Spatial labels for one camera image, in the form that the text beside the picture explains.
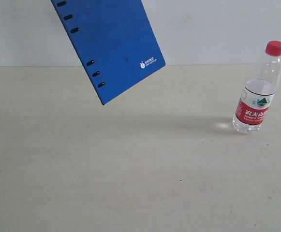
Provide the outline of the blue ring binder notebook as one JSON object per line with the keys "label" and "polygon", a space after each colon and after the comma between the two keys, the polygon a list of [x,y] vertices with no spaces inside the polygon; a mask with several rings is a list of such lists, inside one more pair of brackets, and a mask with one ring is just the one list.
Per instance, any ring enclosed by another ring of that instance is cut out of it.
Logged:
{"label": "blue ring binder notebook", "polygon": [[102,104],[165,66],[141,0],[52,0]]}

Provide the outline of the clear water bottle red label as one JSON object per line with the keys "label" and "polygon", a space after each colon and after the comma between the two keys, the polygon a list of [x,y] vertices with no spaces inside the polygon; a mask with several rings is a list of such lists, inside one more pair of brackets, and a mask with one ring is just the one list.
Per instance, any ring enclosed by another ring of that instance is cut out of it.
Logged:
{"label": "clear water bottle red label", "polygon": [[281,41],[267,43],[244,84],[233,117],[234,128],[244,134],[260,129],[281,76]]}

